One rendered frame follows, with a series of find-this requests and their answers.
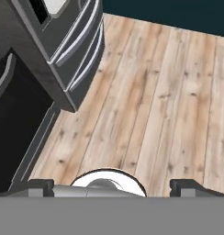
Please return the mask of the black cupboard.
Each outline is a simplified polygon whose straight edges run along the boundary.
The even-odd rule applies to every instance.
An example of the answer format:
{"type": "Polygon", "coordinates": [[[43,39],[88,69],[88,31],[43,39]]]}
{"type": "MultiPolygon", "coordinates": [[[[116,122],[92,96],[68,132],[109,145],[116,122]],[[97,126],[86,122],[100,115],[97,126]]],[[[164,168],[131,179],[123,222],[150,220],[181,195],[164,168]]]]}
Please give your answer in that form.
{"type": "Polygon", "coordinates": [[[0,98],[0,193],[26,181],[61,110],[17,53],[0,56],[0,78],[10,53],[14,76],[0,98]]]}

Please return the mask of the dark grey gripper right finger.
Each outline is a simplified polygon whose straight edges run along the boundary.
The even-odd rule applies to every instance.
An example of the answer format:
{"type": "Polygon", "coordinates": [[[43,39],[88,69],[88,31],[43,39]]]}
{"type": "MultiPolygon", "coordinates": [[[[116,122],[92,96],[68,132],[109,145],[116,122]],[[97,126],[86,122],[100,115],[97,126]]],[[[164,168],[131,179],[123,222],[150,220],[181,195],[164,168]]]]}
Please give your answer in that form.
{"type": "Polygon", "coordinates": [[[224,197],[224,193],[205,188],[194,179],[172,179],[170,197],[224,197]]]}

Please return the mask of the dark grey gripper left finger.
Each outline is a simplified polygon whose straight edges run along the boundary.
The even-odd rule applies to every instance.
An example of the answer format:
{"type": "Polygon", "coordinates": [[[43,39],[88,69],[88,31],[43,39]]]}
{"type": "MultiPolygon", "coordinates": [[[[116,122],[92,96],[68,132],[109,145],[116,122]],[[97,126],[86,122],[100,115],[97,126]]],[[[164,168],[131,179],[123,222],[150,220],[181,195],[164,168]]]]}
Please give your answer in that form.
{"type": "Polygon", "coordinates": [[[20,197],[54,197],[54,181],[52,179],[32,179],[15,184],[1,196],[20,197]]]}

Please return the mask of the white round object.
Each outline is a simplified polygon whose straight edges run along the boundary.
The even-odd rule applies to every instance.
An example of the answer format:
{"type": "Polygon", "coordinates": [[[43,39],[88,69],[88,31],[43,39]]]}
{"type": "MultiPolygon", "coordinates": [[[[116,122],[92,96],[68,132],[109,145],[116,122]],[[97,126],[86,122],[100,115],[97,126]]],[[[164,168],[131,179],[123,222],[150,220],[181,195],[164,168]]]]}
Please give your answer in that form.
{"type": "Polygon", "coordinates": [[[133,175],[116,168],[98,168],[76,177],[70,185],[55,185],[56,197],[146,197],[133,175]]]}

